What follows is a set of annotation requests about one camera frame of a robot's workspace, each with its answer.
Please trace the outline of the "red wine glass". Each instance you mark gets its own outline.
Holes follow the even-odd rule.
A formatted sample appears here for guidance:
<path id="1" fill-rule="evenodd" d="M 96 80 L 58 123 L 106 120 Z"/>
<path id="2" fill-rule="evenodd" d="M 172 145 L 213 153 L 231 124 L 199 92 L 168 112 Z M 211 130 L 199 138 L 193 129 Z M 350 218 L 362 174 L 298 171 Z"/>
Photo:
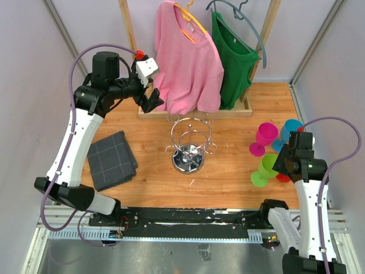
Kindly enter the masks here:
<path id="1" fill-rule="evenodd" d="M 287 182 L 290 182 L 291 181 L 290 177 L 288 177 L 287 175 L 284 175 L 284 174 L 278 174 L 276 176 L 276 179 L 279 182 L 283 182 L 283 183 L 287 183 Z"/>

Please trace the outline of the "green wine glass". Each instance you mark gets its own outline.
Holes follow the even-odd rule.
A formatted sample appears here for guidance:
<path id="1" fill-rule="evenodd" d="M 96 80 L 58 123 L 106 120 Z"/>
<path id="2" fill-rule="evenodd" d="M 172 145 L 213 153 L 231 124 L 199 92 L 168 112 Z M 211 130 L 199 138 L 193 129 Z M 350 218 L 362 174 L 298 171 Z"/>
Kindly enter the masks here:
<path id="1" fill-rule="evenodd" d="M 276 177 L 279 172 L 273 170 L 273 166 L 277 160 L 276 154 L 265 154 L 259 165 L 258 170 L 251 174 L 250 180 L 256 187 L 265 187 L 269 179 Z"/>

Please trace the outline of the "pink wine glass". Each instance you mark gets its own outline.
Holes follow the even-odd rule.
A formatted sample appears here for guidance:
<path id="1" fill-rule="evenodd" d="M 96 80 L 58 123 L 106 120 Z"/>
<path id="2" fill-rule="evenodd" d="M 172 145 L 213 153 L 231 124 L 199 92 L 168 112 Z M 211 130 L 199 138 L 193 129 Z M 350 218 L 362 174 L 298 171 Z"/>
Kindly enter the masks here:
<path id="1" fill-rule="evenodd" d="M 261 157 L 266 153 L 266 146 L 269 146 L 278 137 L 277 127 L 269 122 L 259 125 L 255 134 L 255 142 L 249 146 L 249 152 L 256 157 Z"/>

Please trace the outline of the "blue wine glass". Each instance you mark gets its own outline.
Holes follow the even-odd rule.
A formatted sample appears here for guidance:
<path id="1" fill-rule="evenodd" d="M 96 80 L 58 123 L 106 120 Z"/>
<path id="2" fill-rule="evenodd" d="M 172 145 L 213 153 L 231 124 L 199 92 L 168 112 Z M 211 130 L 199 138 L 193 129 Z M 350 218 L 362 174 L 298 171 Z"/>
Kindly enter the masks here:
<path id="1" fill-rule="evenodd" d="M 279 134 L 279 138 L 276 139 L 271 147 L 277 153 L 280 153 L 282 146 L 289 141 L 289 135 L 291 131 L 296 131 L 298 128 L 303 127 L 303 123 L 296 119 L 287 120 L 282 126 Z"/>

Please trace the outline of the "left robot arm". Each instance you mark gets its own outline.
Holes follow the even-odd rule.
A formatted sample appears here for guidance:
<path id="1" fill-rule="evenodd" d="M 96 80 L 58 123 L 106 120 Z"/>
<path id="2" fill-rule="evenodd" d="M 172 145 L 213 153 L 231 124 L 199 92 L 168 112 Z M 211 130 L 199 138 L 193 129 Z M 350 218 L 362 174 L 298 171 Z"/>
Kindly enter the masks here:
<path id="1" fill-rule="evenodd" d="M 81 184 L 82 168 L 91 142 L 115 100 L 133 98 L 144 113 L 162 105 L 158 89 L 145 95 L 159 67 L 153 58 L 137 53 L 128 77 L 120 77 L 119 65 L 125 60 L 109 51 L 96 53 L 92 72 L 81 86 L 71 91 L 70 120 L 62 144 L 51 168 L 44 177 L 35 179 L 34 187 L 43 193 L 43 201 L 69 206 L 100 217 L 99 225 L 115 226 L 121 222 L 124 209 L 117 199 L 97 193 Z"/>

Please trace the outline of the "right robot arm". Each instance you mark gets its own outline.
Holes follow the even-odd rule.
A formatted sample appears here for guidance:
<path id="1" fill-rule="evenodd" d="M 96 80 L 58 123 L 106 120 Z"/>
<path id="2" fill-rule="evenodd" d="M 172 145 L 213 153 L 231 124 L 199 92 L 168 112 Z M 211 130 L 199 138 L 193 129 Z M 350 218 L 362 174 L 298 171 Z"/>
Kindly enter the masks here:
<path id="1" fill-rule="evenodd" d="M 337 259 L 331 241 L 327 212 L 329 168 L 316 159 L 313 135 L 292 131 L 273 165 L 294 183 L 299 200 L 297 228 L 284 201 L 266 199 L 261 204 L 258 221 L 264 228 L 274 228 L 285 252 L 284 273 L 346 273 Z"/>

